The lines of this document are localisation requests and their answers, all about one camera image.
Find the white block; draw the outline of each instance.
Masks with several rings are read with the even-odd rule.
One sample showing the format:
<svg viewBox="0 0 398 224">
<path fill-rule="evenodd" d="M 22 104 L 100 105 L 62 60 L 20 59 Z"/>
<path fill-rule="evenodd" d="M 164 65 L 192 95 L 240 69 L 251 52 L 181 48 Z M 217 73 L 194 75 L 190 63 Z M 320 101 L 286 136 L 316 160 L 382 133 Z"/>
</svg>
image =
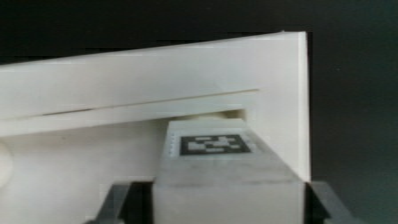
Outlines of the white block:
<svg viewBox="0 0 398 224">
<path fill-rule="evenodd" d="M 180 156 L 181 136 L 206 132 L 245 135 L 253 152 Z M 171 122 L 164 150 L 157 224 L 302 224 L 304 182 L 240 119 Z"/>
</svg>

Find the white surface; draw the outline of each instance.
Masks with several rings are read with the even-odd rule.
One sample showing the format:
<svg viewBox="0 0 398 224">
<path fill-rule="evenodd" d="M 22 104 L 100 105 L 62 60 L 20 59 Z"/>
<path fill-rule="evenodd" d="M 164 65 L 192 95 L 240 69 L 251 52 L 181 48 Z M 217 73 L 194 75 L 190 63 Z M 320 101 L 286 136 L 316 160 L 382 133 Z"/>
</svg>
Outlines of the white surface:
<svg viewBox="0 0 398 224">
<path fill-rule="evenodd" d="M 253 153 L 176 156 L 180 137 L 217 131 L 251 136 Z M 153 201 L 157 224 L 302 224 L 304 182 L 240 119 L 171 123 Z"/>
<path fill-rule="evenodd" d="M 126 122 L 137 119 L 132 105 L 258 89 L 260 116 L 247 122 L 309 180 L 306 45 L 306 33 L 288 32 L 2 66 L 6 130 L 34 133 L 105 124 L 119 117 Z M 55 116 L 57 121 L 52 116 L 27 118 L 80 109 L 100 111 Z M 61 121 L 64 116 L 73 120 Z"/>
<path fill-rule="evenodd" d="M 110 184 L 151 180 L 167 121 L 4 138 L 14 176 L 0 189 L 2 224 L 82 224 L 96 216 Z"/>
<path fill-rule="evenodd" d="M 7 184 L 11 176 L 13 176 L 13 155 L 9 152 L 9 148 L 0 142 L 0 189 Z"/>
<path fill-rule="evenodd" d="M 256 102 L 258 91 L 244 91 L 16 120 L 7 119 L 0 120 L 0 137 L 240 109 L 251 110 L 249 123 L 256 124 L 256 109 L 253 109 Z"/>
</svg>

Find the black background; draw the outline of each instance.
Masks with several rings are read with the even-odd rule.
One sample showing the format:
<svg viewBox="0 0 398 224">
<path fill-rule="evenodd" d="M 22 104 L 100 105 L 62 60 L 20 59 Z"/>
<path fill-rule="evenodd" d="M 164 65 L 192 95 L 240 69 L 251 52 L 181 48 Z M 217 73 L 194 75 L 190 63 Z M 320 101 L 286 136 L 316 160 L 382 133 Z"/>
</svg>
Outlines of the black background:
<svg viewBox="0 0 398 224">
<path fill-rule="evenodd" d="M 313 178 L 329 181 L 354 215 L 393 224 L 396 21 L 396 1 L 4 1 L 0 64 L 281 30 L 311 32 Z"/>
</svg>

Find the qr code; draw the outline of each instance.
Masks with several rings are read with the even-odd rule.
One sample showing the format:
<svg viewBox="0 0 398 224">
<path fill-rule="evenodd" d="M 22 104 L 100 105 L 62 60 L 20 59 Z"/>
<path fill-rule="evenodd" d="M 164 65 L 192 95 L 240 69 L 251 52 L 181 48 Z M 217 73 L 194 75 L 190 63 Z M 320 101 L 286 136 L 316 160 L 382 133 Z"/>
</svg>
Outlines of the qr code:
<svg viewBox="0 0 398 224">
<path fill-rule="evenodd" d="M 180 155 L 212 155 L 247 152 L 251 152 L 251 149 L 240 135 L 181 137 Z"/>
</svg>

